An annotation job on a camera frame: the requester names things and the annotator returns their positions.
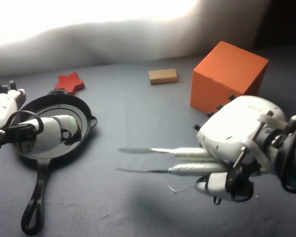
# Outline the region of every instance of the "cube top face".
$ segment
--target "cube top face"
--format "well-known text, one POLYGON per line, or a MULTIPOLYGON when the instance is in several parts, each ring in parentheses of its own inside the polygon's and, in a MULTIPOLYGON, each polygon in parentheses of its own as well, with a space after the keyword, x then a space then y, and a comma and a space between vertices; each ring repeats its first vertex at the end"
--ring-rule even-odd
POLYGON ((194 72, 244 94, 267 63, 265 58, 221 41, 194 72))

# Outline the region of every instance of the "white curtain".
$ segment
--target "white curtain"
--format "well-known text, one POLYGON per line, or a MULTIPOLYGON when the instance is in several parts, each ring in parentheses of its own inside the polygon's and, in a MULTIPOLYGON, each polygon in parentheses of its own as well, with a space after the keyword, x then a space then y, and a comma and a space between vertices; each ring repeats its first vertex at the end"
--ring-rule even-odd
POLYGON ((1 0, 0 76, 250 49, 270 0, 1 0))

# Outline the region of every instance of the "black frying pan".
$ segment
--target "black frying pan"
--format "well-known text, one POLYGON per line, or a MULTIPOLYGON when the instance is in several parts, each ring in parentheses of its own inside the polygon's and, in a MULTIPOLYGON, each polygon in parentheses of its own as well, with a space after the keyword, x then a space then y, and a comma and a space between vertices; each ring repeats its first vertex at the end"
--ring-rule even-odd
MULTIPOLYGON (((22 108, 25 111, 36 113, 39 117, 50 117, 55 115, 71 115, 78 122, 81 128, 81 140, 69 146, 63 143, 56 148, 35 155, 20 154, 25 159, 36 160, 37 181, 33 195, 29 201, 21 220, 21 228, 27 235, 33 236, 40 232, 44 224, 44 186, 48 178, 49 163, 68 153, 73 152, 86 138, 91 128, 97 124, 97 119, 91 115, 87 104, 73 95, 67 94, 64 90, 52 90, 49 94, 42 96, 22 108), (30 227, 30 221, 36 209, 36 221, 30 227)), ((30 114, 21 113, 20 121, 31 120, 34 117, 30 114)))

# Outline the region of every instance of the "star-shaped object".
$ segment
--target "star-shaped object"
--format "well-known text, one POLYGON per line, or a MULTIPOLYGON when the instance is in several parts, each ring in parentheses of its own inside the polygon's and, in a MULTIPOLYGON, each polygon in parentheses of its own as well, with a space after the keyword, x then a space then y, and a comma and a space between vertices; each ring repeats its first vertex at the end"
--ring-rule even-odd
POLYGON ((55 89, 64 89, 70 95, 74 95, 78 90, 84 89, 84 82, 78 76, 77 72, 70 75, 58 76, 59 83, 55 85, 55 89))

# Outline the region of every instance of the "gray tablecloth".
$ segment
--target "gray tablecloth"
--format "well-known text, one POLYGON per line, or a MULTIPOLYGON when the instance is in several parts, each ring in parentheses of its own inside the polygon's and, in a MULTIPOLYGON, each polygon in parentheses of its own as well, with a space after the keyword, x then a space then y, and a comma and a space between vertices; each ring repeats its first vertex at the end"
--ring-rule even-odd
MULTIPOLYGON (((259 96, 296 112, 296 46, 257 54, 270 60, 259 96)), ((205 114, 189 105, 192 70, 203 57, 133 65, 109 65, 0 78, 14 79, 27 103, 47 94, 57 76, 77 71, 83 99, 98 118, 83 151, 73 162, 54 169, 45 190, 45 224, 41 237, 296 237, 296 196, 286 193, 276 177, 253 178, 254 197, 245 203, 223 201, 193 188, 174 195, 195 178, 129 174, 115 168, 167 168, 167 155, 128 155, 121 147, 197 146, 195 123, 205 114), (151 86, 148 71, 176 68, 179 82, 151 86)), ((24 164, 10 145, 0 150, 0 237, 25 236, 20 222, 36 182, 36 171, 24 164)))

